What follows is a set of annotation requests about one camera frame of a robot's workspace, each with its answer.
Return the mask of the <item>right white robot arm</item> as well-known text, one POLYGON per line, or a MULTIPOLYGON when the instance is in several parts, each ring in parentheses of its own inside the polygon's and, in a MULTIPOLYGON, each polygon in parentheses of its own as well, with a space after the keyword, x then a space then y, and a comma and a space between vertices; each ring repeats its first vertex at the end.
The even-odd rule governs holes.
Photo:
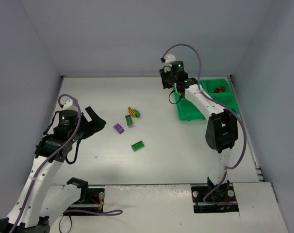
POLYGON ((162 58, 161 62, 164 64, 160 69, 163 87, 173 87, 181 99, 191 102, 207 120, 205 140, 217 157, 208 178, 214 185, 225 183, 226 167, 229 166, 229 157, 238 139, 235 116, 225 107, 210 100, 211 97, 195 78, 188 77, 183 61, 162 58))

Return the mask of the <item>green square lego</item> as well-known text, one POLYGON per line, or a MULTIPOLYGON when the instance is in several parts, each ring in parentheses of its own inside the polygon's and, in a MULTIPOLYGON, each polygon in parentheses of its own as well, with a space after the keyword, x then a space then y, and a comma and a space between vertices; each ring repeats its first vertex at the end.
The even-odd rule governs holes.
POLYGON ((133 125, 133 120, 132 120, 131 115, 125 115, 125 120, 126 120, 126 124, 128 127, 133 125))

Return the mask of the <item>purple lego plate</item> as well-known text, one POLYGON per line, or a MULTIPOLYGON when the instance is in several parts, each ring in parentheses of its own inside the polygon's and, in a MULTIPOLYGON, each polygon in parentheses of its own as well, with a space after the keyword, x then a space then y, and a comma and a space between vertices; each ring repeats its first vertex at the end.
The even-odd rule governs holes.
POLYGON ((115 125, 113 126, 113 128, 114 128, 119 134, 122 134, 122 133, 125 131, 124 128, 123 128, 119 123, 115 124, 115 125))

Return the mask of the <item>yellow striped slope lego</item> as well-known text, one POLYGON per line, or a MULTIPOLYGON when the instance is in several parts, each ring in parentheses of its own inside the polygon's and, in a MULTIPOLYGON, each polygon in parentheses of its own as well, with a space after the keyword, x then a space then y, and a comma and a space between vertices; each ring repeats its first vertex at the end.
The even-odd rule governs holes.
POLYGON ((130 106, 128 107, 128 112, 132 117, 136 117, 136 113, 132 107, 130 106))

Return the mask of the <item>green two-by-four lego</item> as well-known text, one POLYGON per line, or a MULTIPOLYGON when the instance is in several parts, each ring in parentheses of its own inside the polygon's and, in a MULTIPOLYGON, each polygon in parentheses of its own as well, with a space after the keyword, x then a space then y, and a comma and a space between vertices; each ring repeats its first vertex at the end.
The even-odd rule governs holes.
POLYGON ((138 142, 132 144, 132 145, 131 145, 131 148, 132 148, 132 150, 133 150, 134 152, 136 152, 136 151, 142 149, 144 146, 145 146, 145 144, 144 144, 143 141, 141 140, 141 141, 138 141, 138 142))

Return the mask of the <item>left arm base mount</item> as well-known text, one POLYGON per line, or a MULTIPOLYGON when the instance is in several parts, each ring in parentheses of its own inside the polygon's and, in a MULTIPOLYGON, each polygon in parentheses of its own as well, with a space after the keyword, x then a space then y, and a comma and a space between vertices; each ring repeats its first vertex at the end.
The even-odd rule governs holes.
POLYGON ((105 188, 103 186, 89 186, 85 180, 72 177, 66 184, 73 184, 80 189, 80 199, 72 203, 64 216, 92 216, 87 212, 103 213, 105 188))

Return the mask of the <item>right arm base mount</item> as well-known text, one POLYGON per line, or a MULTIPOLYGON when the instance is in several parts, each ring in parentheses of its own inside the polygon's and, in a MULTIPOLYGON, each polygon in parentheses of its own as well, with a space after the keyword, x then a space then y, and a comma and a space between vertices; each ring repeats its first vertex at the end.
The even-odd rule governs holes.
POLYGON ((209 196, 205 197, 212 187, 191 186, 193 210, 195 214, 214 214, 239 212, 233 184, 223 184, 209 196))

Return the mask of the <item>red long lego brick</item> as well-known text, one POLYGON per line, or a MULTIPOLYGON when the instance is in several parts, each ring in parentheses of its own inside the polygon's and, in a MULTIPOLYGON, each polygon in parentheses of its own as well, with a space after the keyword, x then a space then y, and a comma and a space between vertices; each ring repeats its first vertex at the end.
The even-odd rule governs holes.
POLYGON ((213 93, 220 93, 220 92, 222 92, 222 90, 221 88, 218 88, 218 87, 213 91, 213 93))

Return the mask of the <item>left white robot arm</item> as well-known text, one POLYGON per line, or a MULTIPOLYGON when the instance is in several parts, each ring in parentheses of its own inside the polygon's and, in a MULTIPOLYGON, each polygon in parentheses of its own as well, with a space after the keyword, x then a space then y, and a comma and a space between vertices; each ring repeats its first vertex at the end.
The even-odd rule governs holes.
POLYGON ((88 193, 88 182, 71 178, 59 196, 48 207, 43 207, 49 186, 73 144, 80 144, 104 129, 106 121, 88 106, 88 121, 76 107, 57 111, 58 125, 36 146, 31 172, 25 186, 6 218, 0 219, 0 233, 48 233, 51 225, 71 204, 83 201, 88 193))

